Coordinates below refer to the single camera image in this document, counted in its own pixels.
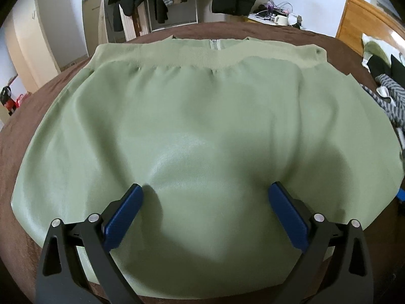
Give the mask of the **green zip jacket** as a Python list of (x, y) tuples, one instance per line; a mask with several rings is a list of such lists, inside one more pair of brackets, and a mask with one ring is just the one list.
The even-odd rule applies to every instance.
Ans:
[(279, 181), (335, 222), (369, 226), (404, 178), (384, 111), (316, 45), (105, 44), (54, 100), (16, 178), (38, 244), (130, 185), (144, 203), (113, 259), (133, 290), (211, 298), (275, 286), (299, 258), (270, 208)]

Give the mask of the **metal clothes rack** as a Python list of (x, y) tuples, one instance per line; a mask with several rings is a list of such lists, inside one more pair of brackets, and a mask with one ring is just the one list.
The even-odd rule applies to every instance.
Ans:
[(150, 32), (198, 23), (197, 0), (187, 0), (185, 3), (170, 6), (168, 20), (164, 24), (159, 24), (155, 20), (153, 0), (146, 0), (145, 4), (150, 24)]

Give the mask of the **brown bed blanket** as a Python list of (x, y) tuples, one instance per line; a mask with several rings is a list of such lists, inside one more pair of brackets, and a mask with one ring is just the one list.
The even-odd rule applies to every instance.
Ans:
[[(170, 36), (178, 39), (253, 37), (293, 45), (315, 44), (326, 50), (328, 61), (337, 70), (375, 89), (375, 82), (360, 66), (360, 56), (342, 41), (323, 34), (254, 23), (216, 22), (158, 31), (134, 39), (134, 43), (152, 43)], [(43, 116), (86, 63), (77, 63), (49, 81), (23, 103), (1, 130), (1, 303), (34, 301), (41, 249), (14, 216), (12, 191), (23, 155)], [(375, 303), (404, 303), (404, 205), (394, 199), (366, 228), (365, 237), (373, 266)]]

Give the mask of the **red bag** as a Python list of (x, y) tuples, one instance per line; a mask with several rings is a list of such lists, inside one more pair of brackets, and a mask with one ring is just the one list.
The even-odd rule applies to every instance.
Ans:
[(16, 107), (19, 108), (21, 106), (21, 104), (23, 103), (23, 101), (25, 100), (25, 94), (20, 94), (20, 96), (18, 96), (18, 98), (16, 98)]

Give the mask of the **black bag on floor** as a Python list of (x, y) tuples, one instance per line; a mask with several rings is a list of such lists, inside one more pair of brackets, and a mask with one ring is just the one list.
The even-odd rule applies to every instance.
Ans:
[(0, 100), (2, 105), (7, 109), (9, 115), (13, 115), (17, 109), (16, 102), (12, 98), (12, 91), (10, 86), (4, 86), (1, 89)]

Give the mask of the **striped grey white garment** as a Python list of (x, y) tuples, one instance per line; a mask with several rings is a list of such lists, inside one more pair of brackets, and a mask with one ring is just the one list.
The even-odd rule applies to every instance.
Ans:
[(386, 74), (377, 76), (375, 80), (378, 84), (375, 93), (362, 84), (361, 87), (389, 118), (404, 155), (404, 88)]

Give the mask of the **standing mirror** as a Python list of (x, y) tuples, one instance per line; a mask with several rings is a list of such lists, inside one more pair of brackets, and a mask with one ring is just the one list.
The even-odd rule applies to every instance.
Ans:
[(108, 42), (104, 0), (82, 0), (82, 19), (89, 56)]

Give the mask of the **beige suitcase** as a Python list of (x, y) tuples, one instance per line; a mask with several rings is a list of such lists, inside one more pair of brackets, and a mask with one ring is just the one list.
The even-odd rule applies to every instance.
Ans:
[(126, 41), (131, 41), (150, 33), (150, 24), (144, 2), (135, 9), (131, 16), (126, 16), (121, 6), (119, 6), (119, 12)]

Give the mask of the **wooden headboard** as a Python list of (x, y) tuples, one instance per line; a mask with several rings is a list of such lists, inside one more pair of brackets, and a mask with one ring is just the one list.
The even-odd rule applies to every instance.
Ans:
[(363, 34), (404, 53), (403, 25), (365, 0), (346, 0), (336, 38), (362, 56)]

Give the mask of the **white mug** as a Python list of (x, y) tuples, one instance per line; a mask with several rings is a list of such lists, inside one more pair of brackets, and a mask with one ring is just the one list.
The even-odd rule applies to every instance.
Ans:
[(288, 17), (287, 16), (282, 16), (282, 15), (277, 15), (274, 18), (274, 23), (276, 23), (277, 25), (280, 25), (280, 26), (287, 26), (287, 25), (289, 25)]

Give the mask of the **yellow desk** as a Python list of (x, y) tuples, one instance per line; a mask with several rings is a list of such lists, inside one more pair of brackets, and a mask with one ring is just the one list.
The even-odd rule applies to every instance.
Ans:
[(266, 25), (277, 25), (272, 17), (263, 17), (256, 14), (249, 14), (247, 19), (253, 22), (262, 23)]

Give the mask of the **black garment on suitcase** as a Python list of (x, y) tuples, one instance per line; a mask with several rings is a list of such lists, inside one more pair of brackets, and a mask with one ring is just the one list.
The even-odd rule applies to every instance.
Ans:
[(122, 32), (124, 30), (120, 9), (125, 16), (132, 16), (135, 9), (145, 0), (108, 0), (108, 5), (113, 5), (113, 30)]

